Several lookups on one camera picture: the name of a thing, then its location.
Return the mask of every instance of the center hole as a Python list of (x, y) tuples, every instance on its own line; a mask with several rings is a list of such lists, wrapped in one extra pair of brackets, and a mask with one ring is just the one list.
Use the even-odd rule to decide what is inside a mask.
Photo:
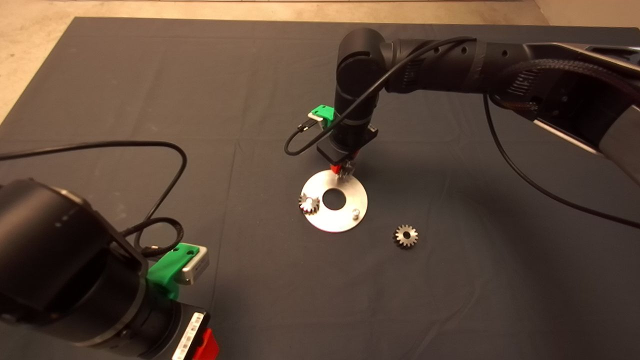
[(347, 198), (344, 197), (342, 190), (332, 188), (324, 192), (322, 202), (331, 210), (340, 210), (344, 207), (344, 203), (347, 202)]

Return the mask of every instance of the barcode label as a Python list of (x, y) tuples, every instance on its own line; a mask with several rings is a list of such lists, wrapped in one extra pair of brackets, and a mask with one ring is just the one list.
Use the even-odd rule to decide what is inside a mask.
[(184, 360), (184, 357), (187, 356), (187, 351), (191, 346), (191, 342), (196, 336), (196, 332), (202, 323), (202, 319), (204, 319), (204, 314), (193, 313), (191, 321), (189, 322), (187, 329), (184, 331), (184, 334), (182, 334), (182, 339), (180, 339), (178, 347), (175, 349), (171, 360)]

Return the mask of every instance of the gray tablecloth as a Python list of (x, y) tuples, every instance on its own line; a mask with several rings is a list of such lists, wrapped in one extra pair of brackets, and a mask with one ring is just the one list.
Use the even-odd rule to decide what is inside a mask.
[[(159, 215), (211, 251), (180, 299), (211, 311), (221, 360), (637, 358), (640, 233), (520, 180), (477, 95), (381, 95), (380, 135), (356, 169), (369, 194), (363, 222), (328, 234), (304, 219), (300, 189), (327, 164), (315, 150), (288, 157), (283, 142), (332, 103), (337, 46), (357, 26), (76, 19), (0, 127), (0, 150), (183, 146), (188, 169)], [(640, 45), (637, 29), (371, 26), (388, 39)], [(543, 186), (640, 218), (640, 188), (607, 160), (494, 112), (508, 152)], [(0, 163), (0, 183), (68, 188), (123, 229), (177, 164), (166, 150), (92, 150)], [(420, 233), (411, 251), (392, 243), (400, 224)], [(158, 227), (144, 241), (171, 237)], [(0, 348), (2, 359), (113, 358), (7, 326)]]

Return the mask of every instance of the circular metal plate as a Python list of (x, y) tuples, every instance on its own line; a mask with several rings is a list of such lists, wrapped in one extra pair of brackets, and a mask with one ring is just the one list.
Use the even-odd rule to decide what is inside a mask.
[[(346, 201), (342, 209), (331, 210), (324, 205), (323, 195), (329, 189), (343, 192)], [(313, 226), (329, 233), (341, 233), (351, 229), (358, 225), (367, 213), (367, 192), (353, 176), (338, 177), (331, 170), (320, 171), (307, 180), (302, 192), (309, 197), (320, 199), (317, 213), (305, 217)], [(354, 217), (356, 209), (359, 215)]]

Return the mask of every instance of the spur gear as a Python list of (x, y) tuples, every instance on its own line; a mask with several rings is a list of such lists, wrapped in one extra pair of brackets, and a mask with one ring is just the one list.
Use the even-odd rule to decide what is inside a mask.
[(402, 249), (410, 249), (418, 242), (418, 232), (410, 225), (400, 225), (394, 233), (394, 242)]
[(305, 215), (315, 214), (320, 208), (320, 199), (302, 193), (298, 198), (298, 206)]

